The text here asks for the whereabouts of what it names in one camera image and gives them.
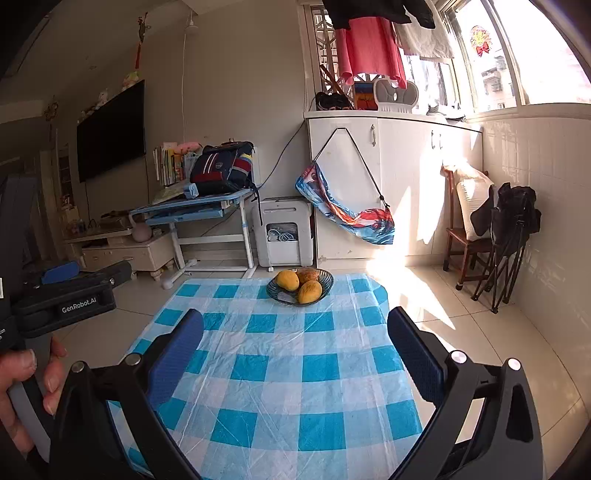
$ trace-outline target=tile floor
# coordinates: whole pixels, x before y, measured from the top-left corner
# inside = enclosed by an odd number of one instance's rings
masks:
[[[243,261],[225,260],[215,265],[236,266]],[[333,270],[335,275],[352,270]],[[461,349],[474,361],[500,365],[514,356],[527,374],[543,435],[547,477],[560,466],[584,431],[589,415],[564,366],[538,330],[514,304],[504,305],[497,315],[490,297],[474,302],[473,285],[455,290],[456,276],[440,267],[404,267],[395,271],[368,268],[367,273],[388,290],[391,307],[402,305],[422,330],[433,332],[448,350]],[[272,277],[259,267],[255,277]],[[193,278],[240,277],[240,273],[196,273]],[[68,349],[69,367],[84,359],[92,367],[117,363],[152,316],[188,278],[181,276],[171,290],[163,290],[149,275],[115,290],[117,309],[57,332]],[[425,402],[413,385],[421,422],[425,426],[434,407]],[[474,401],[459,440],[470,438],[482,401]]]

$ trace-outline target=wooden chair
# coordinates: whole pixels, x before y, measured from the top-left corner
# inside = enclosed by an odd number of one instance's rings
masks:
[[[450,265],[460,272],[460,279],[456,284],[456,290],[461,290],[464,287],[465,281],[479,281],[486,280],[488,275],[486,274],[487,261],[481,259],[478,254],[490,254],[492,252],[492,241],[490,238],[480,238],[478,240],[470,241],[466,238],[466,230],[462,228],[454,228],[453,226],[453,211],[455,205],[456,183],[454,182],[453,172],[446,168],[443,169],[447,177],[447,184],[449,186],[449,208],[450,208],[450,220],[447,234],[449,236],[447,240],[447,253],[445,260],[443,261],[443,270],[448,271]],[[458,242],[463,250],[452,250],[453,241]],[[452,255],[462,256],[462,265],[458,267],[454,265],[450,259]],[[481,275],[467,275],[468,266],[471,270],[476,267],[476,262],[482,264],[485,267],[485,271]]]

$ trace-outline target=fruit bowl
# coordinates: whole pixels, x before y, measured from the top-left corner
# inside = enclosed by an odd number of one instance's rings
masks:
[[[327,272],[326,270],[322,270],[321,268],[317,268],[316,270],[320,273],[318,277],[318,283],[322,287],[322,295],[320,295],[320,298],[316,301],[312,301],[310,303],[299,303],[297,301],[297,293],[299,288],[294,291],[287,291],[277,285],[277,282],[274,278],[267,284],[267,294],[273,300],[285,303],[286,305],[293,305],[294,307],[307,307],[308,305],[318,303],[329,294],[332,285],[335,283],[335,278],[330,272]]]

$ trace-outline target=white pillow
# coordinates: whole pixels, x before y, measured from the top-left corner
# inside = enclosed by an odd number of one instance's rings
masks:
[[[488,200],[489,187],[494,183],[486,175],[467,163],[450,169],[454,172],[454,180],[456,182],[460,207],[462,208],[462,218],[464,220],[466,238],[470,241],[478,240],[479,238],[490,238],[491,233],[489,230],[487,230],[482,236],[476,234],[472,221],[470,220],[470,215]]]

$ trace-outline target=pink shirt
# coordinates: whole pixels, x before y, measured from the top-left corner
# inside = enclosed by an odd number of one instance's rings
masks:
[[[402,57],[396,45],[394,29],[389,20],[381,17],[354,18],[350,30],[336,31],[339,71],[347,85],[359,73],[388,75],[405,89],[406,75]]]

